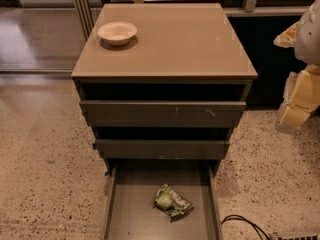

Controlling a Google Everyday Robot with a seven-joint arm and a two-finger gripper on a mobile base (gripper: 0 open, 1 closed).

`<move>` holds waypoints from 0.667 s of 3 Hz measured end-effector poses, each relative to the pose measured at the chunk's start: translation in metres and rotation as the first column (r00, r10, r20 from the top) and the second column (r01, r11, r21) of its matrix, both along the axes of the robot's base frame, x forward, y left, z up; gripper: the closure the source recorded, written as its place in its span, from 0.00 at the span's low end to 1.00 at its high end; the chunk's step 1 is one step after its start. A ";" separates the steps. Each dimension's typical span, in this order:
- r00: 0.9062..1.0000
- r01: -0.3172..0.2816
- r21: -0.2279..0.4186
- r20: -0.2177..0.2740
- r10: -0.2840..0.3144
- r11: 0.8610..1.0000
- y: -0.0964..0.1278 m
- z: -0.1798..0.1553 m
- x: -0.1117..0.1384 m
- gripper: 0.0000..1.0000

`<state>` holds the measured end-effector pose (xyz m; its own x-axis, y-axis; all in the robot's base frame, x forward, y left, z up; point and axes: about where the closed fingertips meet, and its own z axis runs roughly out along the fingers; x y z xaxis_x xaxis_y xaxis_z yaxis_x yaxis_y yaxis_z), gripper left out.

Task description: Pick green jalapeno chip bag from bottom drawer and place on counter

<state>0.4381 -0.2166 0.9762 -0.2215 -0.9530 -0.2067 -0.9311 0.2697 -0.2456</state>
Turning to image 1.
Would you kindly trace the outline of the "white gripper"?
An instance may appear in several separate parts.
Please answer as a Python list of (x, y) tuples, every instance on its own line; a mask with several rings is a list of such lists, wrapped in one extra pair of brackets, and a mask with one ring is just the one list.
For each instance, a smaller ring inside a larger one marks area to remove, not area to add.
[[(281, 48), (294, 48), (298, 23), (279, 34), (273, 44)], [(320, 66), (307, 65), (299, 74), (291, 72), (286, 80), (283, 102), (275, 124), (281, 133), (298, 130), (320, 106)]]

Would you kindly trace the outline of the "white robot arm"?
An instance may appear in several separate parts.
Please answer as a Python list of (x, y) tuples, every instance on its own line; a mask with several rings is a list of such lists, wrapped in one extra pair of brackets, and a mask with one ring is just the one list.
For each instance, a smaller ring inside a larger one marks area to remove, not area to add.
[(320, 0), (315, 0), (273, 43), (293, 48), (295, 57), (306, 63), (300, 73), (289, 74), (275, 125), (279, 132), (292, 133), (320, 106)]

